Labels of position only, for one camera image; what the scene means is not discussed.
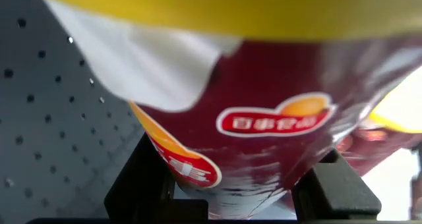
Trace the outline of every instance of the orange logo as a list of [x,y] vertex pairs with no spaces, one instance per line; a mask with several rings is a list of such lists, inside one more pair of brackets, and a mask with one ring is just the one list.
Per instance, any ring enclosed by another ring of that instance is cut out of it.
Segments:
[[329,95],[311,92],[293,96],[275,109],[231,107],[218,115],[217,129],[238,137],[297,136],[321,127],[336,106]]
[[176,138],[147,115],[140,107],[130,103],[155,149],[173,173],[197,187],[212,188],[222,179],[218,166],[205,155],[184,147]]

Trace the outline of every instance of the brand logo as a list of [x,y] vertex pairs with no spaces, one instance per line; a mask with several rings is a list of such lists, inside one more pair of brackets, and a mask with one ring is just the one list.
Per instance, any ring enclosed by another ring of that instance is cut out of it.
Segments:
[[311,92],[293,96],[275,109],[231,107],[218,115],[217,129],[238,137],[297,136],[321,127],[336,106],[329,95]]

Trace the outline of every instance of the gray perforated panel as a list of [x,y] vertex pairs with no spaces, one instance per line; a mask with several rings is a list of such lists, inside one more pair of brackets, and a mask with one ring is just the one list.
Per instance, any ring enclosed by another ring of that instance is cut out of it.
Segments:
[[106,216],[143,134],[41,0],[0,0],[0,224]]

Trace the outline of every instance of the snack bag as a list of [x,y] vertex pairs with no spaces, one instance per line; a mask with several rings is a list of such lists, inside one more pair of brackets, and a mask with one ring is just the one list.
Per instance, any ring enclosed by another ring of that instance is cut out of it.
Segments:
[[419,0],[60,1],[46,0],[211,218],[279,199],[422,63]]

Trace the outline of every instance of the dark red packaging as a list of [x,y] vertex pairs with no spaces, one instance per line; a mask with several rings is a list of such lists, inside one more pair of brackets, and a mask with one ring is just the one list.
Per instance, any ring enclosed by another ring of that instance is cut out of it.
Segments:
[[[189,110],[133,108],[179,185],[207,200],[211,217],[249,218],[292,188],[422,63],[418,39],[245,41],[221,57]],[[391,146],[354,143],[350,152],[372,155],[375,164],[398,149],[397,142],[413,141],[385,133]],[[369,167],[355,165],[361,173]]]

